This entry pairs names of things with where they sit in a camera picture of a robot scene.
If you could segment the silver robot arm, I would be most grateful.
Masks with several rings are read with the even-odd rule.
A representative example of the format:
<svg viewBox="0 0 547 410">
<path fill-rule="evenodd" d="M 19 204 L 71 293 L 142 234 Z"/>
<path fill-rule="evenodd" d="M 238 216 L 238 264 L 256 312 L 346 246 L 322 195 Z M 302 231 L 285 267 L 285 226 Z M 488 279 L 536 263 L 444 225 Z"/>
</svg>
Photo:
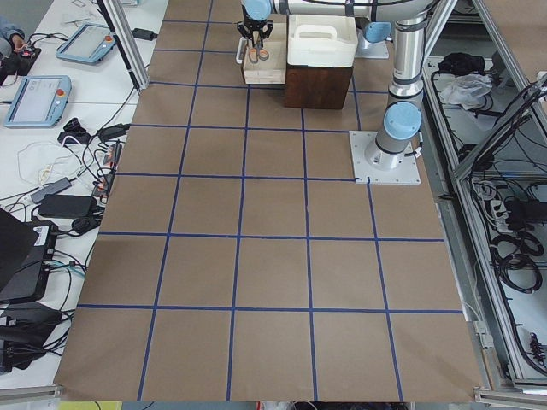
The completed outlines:
<svg viewBox="0 0 547 410">
<path fill-rule="evenodd" d="M 273 15 L 286 18 L 285 104 L 342 108 L 350 75 L 355 87 L 389 80 L 382 126 L 360 156 L 392 172 L 417 155 L 427 15 L 434 1 L 243 1 L 238 30 L 248 62 L 269 58 Z"/>
</svg>

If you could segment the person hand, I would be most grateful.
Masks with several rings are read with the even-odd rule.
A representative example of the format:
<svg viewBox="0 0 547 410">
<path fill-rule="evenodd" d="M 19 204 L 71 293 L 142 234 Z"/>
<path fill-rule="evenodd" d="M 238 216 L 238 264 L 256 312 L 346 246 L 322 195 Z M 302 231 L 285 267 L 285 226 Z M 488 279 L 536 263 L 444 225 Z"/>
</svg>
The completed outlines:
<svg viewBox="0 0 547 410">
<path fill-rule="evenodd" d="M 13 34 L 10 37 L 10 42 L 13 45 L 14 53 L 19 53 L 26 47 L 25 39 L 19 34 Z"/>
</svg>

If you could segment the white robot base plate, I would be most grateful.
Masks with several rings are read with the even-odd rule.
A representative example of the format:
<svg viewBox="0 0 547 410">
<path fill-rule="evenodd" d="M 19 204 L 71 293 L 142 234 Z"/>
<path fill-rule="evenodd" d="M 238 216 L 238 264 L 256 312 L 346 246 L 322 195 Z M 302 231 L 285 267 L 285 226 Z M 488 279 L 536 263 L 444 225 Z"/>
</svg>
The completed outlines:
<svg viewBox="0 0 547 410">
<path fill-rule="evenodd" d="M 357 184 L 419 185 L 421 177 L 411 143 L 405 151 L 387 154 L 376 144 L 377 132 L 349 131 L 354 180 Z"/>
</svg>

